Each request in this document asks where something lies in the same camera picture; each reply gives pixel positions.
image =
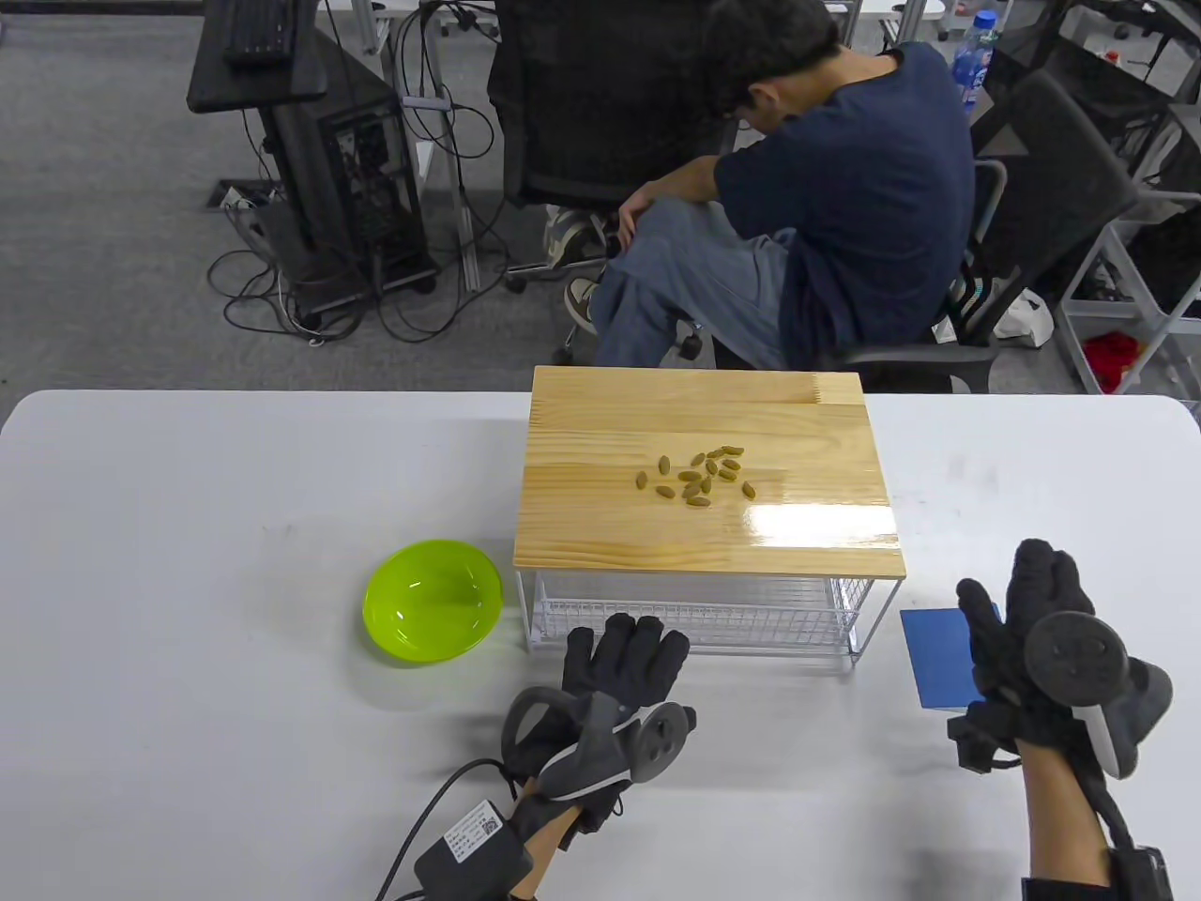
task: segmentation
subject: green bowl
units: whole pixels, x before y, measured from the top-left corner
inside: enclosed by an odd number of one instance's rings
[[[431,541],[411,544],[376,571],[363,598],[363,622],[394,657],[437,663],[483,642],[503,605],[501,575],[484,551]]]

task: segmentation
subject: wire basket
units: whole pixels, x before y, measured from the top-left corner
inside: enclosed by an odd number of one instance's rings
[[[657,616],[693,650],[859,660],[900,580],[537,571],[518,573],[531,650],[562,649],[626,611]]]

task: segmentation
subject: wooden box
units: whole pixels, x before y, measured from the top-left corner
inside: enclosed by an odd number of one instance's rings
[[[722,447],[734,481],[692,466]],[[904,578],[859,377],[537,369],[514,566],[532,648],[628,610],[698,651],[856,660]]]

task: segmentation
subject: vr controller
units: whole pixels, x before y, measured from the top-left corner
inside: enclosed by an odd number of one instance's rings
[[[1130,657],[1117,632],[1077,611],[1039,620],[1026,638],[1024,663],[1034,686],[1070,709],[1083,724],[1100,769],[1119,780],[1134,772],[1139,744],[1172,703],[1167,674]],[[960,766],[974,772],[1016,765],[1018,760],[998,762],[996,754],[1000,748],[1015,751],[1015,739],[1022,738],[1018,729],[1017,706],[997,702],[976,702],[966,716],[946,724],[948,738],[958,748]],[[1109,827],[1119,896],[1124,901],[1172,901],[1163,855],[1157,848],[1135,847],[1104,777],[1071,763],[1085,796]]]
[[[632,710],[602,692],[576,697],[557,688],[526,688],[504,717],[503,760],[510,758],[526,715],[539,704],[579,723],[579,741],[546,762],[533,793],[521,798],[507,821],[490,801],[482,801],[418,858],[413,871],[426,901],[508,897],[533,867],[525,848],[533,835],[579,798],[658,776],[680,756],[695,724],[674,702]]]

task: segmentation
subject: hand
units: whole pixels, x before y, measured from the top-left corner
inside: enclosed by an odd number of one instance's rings
[[[629,245],[634,243],[634,233],[638,231],[638,220],[655,203],[649,189],[650,183],[639,187],[617,210],[617,240],[621,241],[622,250],[629,250]]]
[[[1053,744],[1050,733],[1066,709],[1054,704],[1030,681],[1026,672],[1026,637],[1030,628],[1053,613],[1077,610],[1093,614],[1093,602],[1080,587],[1076,561],[1045,541],[1027,538],[1014,555],[1014,572],[1005,592],[1005,621],[998,619],[988,592],[975,579],[956,587],[960,609],[967,617],[972,640],[972,670],[976,688],[993,702],[1022,708],[1036,744]]]
[[[592,629],[582,626],[567,637],[563,691],[576,696],[604,692],[628,708],[631,715],[639,708],[667,700],[688,656],[688,639],[679,632],[664,636],[663,623],[653,616],[644,616],[635,623],[629,614],[614,614],[594,651],[592,642]],[[689,711],[689,724],[694,723],[695,715]],[[578,723],[558,710],[548,710],[518,742],[506,766],[515,778],[534,778],[551,757],[579,738]],[[576,799],[580,817],[564,837],[563,847],[575,831],[599,829],[628,787],[629,782],[619,782]]]

